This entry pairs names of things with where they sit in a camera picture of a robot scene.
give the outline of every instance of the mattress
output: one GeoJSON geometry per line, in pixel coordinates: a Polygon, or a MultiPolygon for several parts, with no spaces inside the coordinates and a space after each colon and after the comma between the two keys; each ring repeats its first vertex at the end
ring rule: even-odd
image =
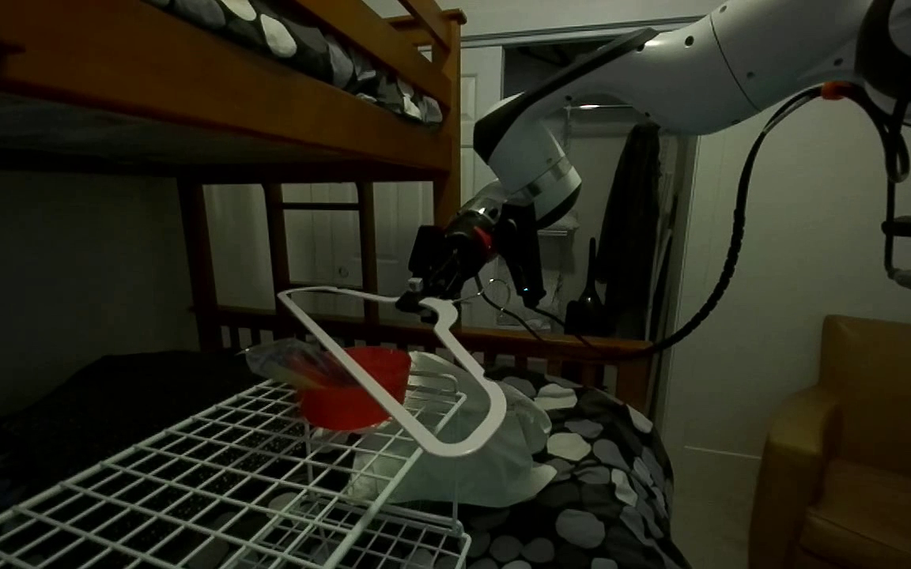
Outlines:
{"type": "Polygon", "coordinates": [[[150,0],[155,7],[237,40],[276,62],[354,93],[379,107],[417,121],[440,122],[441,109],[434,97],[417,95],[400,79],[379,72],[361,53],[342,47],[330,33],[302,21],[286,4],[264,0],[150,0]]]}

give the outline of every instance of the wall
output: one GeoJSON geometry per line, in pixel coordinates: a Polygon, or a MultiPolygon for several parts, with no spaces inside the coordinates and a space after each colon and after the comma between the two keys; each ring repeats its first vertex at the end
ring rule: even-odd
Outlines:
{"type": "Polygon", "coordinates": [[[173,182],[0,173],[0,415],[100,353],[193,344],[173,182]]]}
{"type": "MultiPolygon", "coordinates": [[[[673,328],[719,279],[738,173],[762,121],[696,141],[673,328]]],[[[902,213],[911,213],[911,178],[902,213]]],[[[760,156],[745,248],[726,298],[666,353],[662,425],[678,490],[696,493],[696,524],[712,529],[716,545],[730,545],[734,563],[745,545],[768,418],[817,379],[823,316],[911,321],[911,294],[883,275],[879,220],[883,156],[874,127],[852,103],[802,107],[760,156]]]]}

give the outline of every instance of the bedsheet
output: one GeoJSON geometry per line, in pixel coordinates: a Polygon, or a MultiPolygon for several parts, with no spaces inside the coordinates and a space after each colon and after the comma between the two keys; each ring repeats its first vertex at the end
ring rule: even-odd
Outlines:
{"type": "Polygon", "coordinates": [[[670,457],[644,415],[555,375],[503,371],[498,383],[548,410],[535,460],[552,464],[555,477],[514,506],[457,506],[468,569],[685,567],[670,542],[670,457]]]}
{"type": "Polygon", "coordinates": [[[213,28],[216,35],[258,52],[291,70],[332,83],[358,97],[376,102],[398,118],[440,122],[441,109],[434,97],[369,67],[361,53],[342,47],[332,35],[305,24],[283,4],[264,0],[150,0],[155,7],[213,28]]]}

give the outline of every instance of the white plastic handle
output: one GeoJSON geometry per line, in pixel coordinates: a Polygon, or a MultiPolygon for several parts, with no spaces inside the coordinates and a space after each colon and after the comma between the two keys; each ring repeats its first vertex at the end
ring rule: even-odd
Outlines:
{"type": "Polygon", "coordinates": [[[473,426],[473,434],[468,434],[457,442],[441,442],[437,439],[414,415],[407,415],[407,407],[400,402],[394,402],[373,375],[367,375],[367,371],[318,324],[312,321],[302,305],[294,303],[294,294],[342,294],[342,298],[361,298],[369,303],[394,303],[398,298],[383,298],[383,294],[369,294],[369,292],[351,292],[351,288],[330,288],[330,285],[317,285],[317,288],[286,288],[279,294],[279,299],[301,318],[301,324],[364,387],[364,391],[379,402],[394,425],[410,434],[431,454],[441,454],[441,457],[457,457],[457,454],[471,454],[478,452],[503,425],[505,418],[505,391],[491,383],[483,375],[483,366],[461,348],[461,340],[451,336],[451,321],[457,318],[457,309],[451,299],[440,299],[440,298],[424,298],[420,305],[431,305],[437,314],[434,321],[434,336],[451,350],[451,356],[468,371],[468,375],[479,387],[479,391],[486,396],[486,415],[483,420],[473,426]]]}

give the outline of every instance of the dish rack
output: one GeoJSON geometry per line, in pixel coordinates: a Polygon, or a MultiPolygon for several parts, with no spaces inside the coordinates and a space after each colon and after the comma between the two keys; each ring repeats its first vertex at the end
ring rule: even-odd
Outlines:
{"type": "MultiPolygon", "coordinates": [[[[434,391],[407,415],[441,429],[461,402],[434,391]]],[[[454,514],[385,506],[424,450],[404,429],[364,436],[385,439],[312,434],[264,379],[3,513],[0,567],[461,567],[454,514]],[[351,475],[373,477],[358,452],[398,471],[369,503],[344,495],[351,475]]]]}
{"type": "Polygon", "coordinates": [[[392,420],[417,439],[420,450],[441,457],[461,457],[478,452],[505,420],[509,402],[505,391],[483,375],[479,361],[473,361],[465,344],[451,336],[457,309],[451,299],[420,298],[420,309],[434,314],[434,336],[441,348],[454,356],[465,374],[445,374],[451,388],[461,396],[478,396],[486,402],[479,425],[465,439],[440,439],[437,429],[420,425],[400,402],[394,402],[294,298],[296,294],[334,294],[364,303],[385,303],[394,305],[398,298],[354,292],[354,288],[332,288],[332,285],[311,285],[311,288],[286,288],[279,299],[294,314],[294,318],[364,387],[364,391],[392,415],[392,420]]]}

